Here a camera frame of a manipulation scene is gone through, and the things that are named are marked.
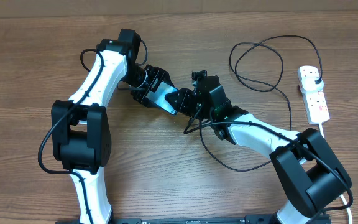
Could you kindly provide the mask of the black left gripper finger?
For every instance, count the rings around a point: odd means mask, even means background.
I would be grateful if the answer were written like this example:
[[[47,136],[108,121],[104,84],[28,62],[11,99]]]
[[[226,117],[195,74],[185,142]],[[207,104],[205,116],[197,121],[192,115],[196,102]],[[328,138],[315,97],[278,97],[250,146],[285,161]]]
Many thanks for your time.
[[[174,87],[173,82],[171,81],[170,75],[167,71],[162,68],[155,68],[155,77],[154,77],[154,88],[158,88],[162,82],[168,84],[169,86]]]
[[[161,97],[161,94],[159,94],[159,93],[148,93],[140,101],[140,103],[148,108],[161,108],[160,103],[159,103],[160,97]]]

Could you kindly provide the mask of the blue Galaxy smartphone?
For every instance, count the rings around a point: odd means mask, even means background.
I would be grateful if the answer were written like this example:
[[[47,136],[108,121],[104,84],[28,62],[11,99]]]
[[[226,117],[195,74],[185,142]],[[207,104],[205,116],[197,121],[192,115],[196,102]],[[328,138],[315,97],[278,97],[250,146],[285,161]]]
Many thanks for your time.
[[[149,91],[146,95],[146,99],[151,103],[152,107],[157,107],[165,110],[171,115],[176,115],[177,111],[173,106],[165,99],[165,95],[173,93],[177,89],[165,82],[161,82],[155,92]]]

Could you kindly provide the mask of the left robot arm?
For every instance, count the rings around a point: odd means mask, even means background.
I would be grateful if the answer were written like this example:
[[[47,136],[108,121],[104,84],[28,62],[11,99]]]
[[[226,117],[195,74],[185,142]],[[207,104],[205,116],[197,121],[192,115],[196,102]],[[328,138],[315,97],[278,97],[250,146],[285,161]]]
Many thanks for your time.
[[[77,223],[113,223],[104,168],[112,149],[106,108],[120,82],[145,107],[175,115],[165,95],[176,89],[169,74],[158,67],[136,62],[144,42],[131,29],[121,29],[117,40],[104,39],[92,51],[95,61],[80,88],[51,110],[53,156],[75,185],[80,204]]]

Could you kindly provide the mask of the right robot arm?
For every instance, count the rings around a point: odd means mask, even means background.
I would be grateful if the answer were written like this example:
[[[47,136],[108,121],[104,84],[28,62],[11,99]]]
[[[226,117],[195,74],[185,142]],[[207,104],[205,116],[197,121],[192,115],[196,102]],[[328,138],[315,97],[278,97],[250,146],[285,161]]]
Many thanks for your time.
[[[272,223],[313,223],[321,213],[333,210],[330,203],[340,195],[352,196],[349,174],[319,131],[276,128],[232,105],[219,77],[203,70],[192,79],[193,90],[182,88],[165,99],[178,112],[201,121],[199,131],[210,126],[219,139],[271,160],[288,199]]]

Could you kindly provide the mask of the white charger plug adapter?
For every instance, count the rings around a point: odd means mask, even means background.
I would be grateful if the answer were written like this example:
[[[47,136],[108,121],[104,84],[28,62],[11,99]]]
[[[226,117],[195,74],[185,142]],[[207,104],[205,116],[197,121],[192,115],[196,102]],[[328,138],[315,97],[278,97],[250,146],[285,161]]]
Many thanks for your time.
[[[324,82],[321,80],[319,83],[318,77],[301,77],[300,78],[300,91],[303,94],[314,93],[324,88]]]

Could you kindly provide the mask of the white power strip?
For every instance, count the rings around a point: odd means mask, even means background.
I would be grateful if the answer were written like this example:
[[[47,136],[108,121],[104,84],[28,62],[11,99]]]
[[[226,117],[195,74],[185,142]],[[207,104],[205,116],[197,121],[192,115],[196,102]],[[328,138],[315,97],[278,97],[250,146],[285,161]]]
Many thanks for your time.
[[[304,65],[298,69],[299,87],[301,77],[320,78],[318,69],[310,65]],[[314,93],[302,93],[302,97],[310,124],[322,124],[330,119],[323,89]]]

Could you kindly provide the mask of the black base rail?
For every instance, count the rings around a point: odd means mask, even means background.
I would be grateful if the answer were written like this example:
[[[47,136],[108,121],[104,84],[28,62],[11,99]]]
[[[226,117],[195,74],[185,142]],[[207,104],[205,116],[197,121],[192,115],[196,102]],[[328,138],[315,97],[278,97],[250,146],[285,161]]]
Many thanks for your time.
[[[279,224],[275,215],[246,215],[245,217],[221,218],[171,218],[142,220],[140,218],[110,219],[107,224]]]

